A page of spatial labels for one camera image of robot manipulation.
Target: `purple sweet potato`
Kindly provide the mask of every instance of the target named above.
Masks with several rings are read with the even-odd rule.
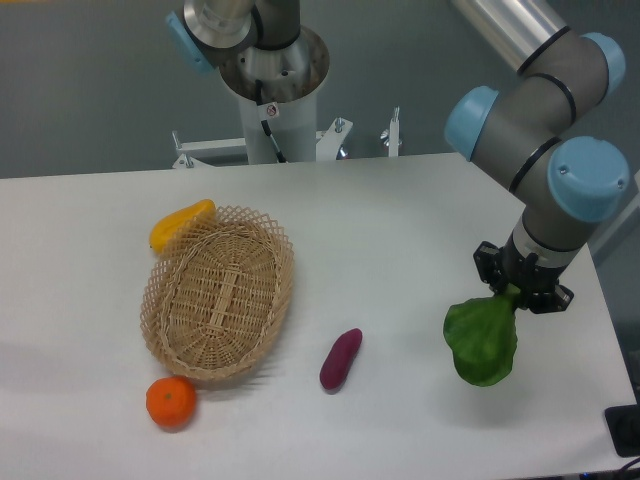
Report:
[[[325,390],[335,392],[342,386],[361,343],[362,331],[359,328],[338,337],[320,369],[320,383]]]

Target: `gray floor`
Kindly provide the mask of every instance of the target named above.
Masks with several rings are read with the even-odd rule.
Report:
[[[628,63],[615,95],[565,137],[607,139],[637,171],[640,2],[549,3],[578,32],[614,37]],[[0,178],[169,168],[174,129],[183,141],[240,137],[236,105],[217,75],[191,71],[171,44],[163,20],[180,5],[0,5]],[[331,52],[319,128],[336,116],[354,121],[353,157],[382,154],[378,135],[395,105],[405,154],[450,151],[442,132],[460,97],[478,85],[506,90],[518,82],[445,0],[302,0],[302,17]],[[640,350],[639,240],[636,229],[598,265],[625,352]]]

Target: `wicker basket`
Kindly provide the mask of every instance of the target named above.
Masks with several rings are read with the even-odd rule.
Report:
[[[222,207],[169,241],[144,293],[147,348],[171,372],[223,380],[273,344],[291,298],[293,250],[268,215]]]

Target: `green vegetable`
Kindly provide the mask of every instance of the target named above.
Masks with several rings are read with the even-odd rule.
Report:
[[[520,291],[512,286],[492,298],[473,298],[449,308],[444,338],[460,377],[472,385],[495,385],[511,372],[516,353]]]

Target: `blue joint cap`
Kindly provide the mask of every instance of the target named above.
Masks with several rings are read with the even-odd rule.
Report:
[[[567,140],[553,152],[547,169],[549,190],[558,205],[588,223],[613,215],[629,176],[620,150],[592,137]]]
[[[213,67],[204,57],[200,49],[196,46],[189,33],[185,30],[184,25],[175,14],[171,12],[165,19],[174,43],[180,50],[180,54],[198,73],[209,73],[213,71]]]
[[[604,58],[607,60],[607,67],[609,68],[609,88],[607,88],[607,95],[609,95],[622,83],[624,74],[627,71],[624,52],[613,38],[609,38],[601,33],[586,33],[582,37],[593,40],[600,47]]]
[[[476,87],[462,97],[449,114],[444,138],[469,162],[496,98],[497,91],[484,86]]]

